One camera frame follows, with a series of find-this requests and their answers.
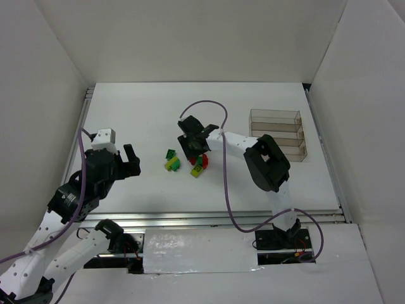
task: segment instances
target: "clear plastic container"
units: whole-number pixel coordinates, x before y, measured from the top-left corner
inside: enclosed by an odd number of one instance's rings
[[[249,125],[251,136],[272,136],[290,162],[301,162],[307,156],[299,111],[252,109]]]

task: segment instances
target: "red wire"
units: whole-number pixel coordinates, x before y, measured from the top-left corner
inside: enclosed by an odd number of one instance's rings
[[[304,242],[302,239],[298,239],[298,241],[300,241],[302,244],[304,244],[304,251],[305,251],[305,249],[306,249],[306,244],[305,244],[305,242]]]
[[[130,243],[127,243],[127,245],[128,245],[129,248],[131,248],[131,250],[132,250],[132,251],[135,253],[135,255],[137,256],[137,259],[139,260],[139,256],[138,256],[136,250],[134,250],[134,249],[132,248],[132,246],[131,246]]]

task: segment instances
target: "green and yellow block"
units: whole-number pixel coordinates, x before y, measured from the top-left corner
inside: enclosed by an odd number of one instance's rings
[[[177,171],[177,169],[180,168],[180,160],[178,159],[177,156],[174,156],[171,160],[169,160],[166,165],[165,168],[167,171]]]

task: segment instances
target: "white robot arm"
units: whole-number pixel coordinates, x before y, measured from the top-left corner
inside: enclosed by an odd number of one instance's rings
[[[64,234],[55,238],[72,221],[79,206],[81,171],[75,172],[69,182],[58,188],[24,252],[1,260],[5,262],[22,256],[0,276],[0,301],[3,303],[49,303],[60,284],[76,270],[95,255],[108,248],[116,248],[115,243],[122,241],[123,229],[110,220],[104,220],[87,238],[55,258],[66,238],[78,229],[89,212],[98,207],[99,200],[107,196],[114,181],[140,174],[139,159],[130,144],[124,145],[128,162],[122,161],[120,152],[115,148],[114,130],[102,129],[90,138],[92,149],[85,152],[86,188],[78,217]]]
[[[187,159],[198,157],[207,151],[223,151],[224,132],[227,155],[245,160],[254,183],[266,191],[273,214],[292,209],[288,179],[290,163],[269,135],[260,138],[225,132],[216,125],[203,127],[199,120],[189,116],[178,122],[183,135],[178,141]],[[287,212],[273,221],[288,241],[301,227],[294,211]]]

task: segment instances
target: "white wall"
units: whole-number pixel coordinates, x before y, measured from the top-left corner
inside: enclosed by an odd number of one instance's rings
[[[86,84],[33,1],[0,9],[0,257],[23,249],[59,186]]]
[[[386,0],[349,0],[310,91],[386,304],[405,297],[405,24]]]
[[[312,82],[347,0],[35,0],[95,82]]]

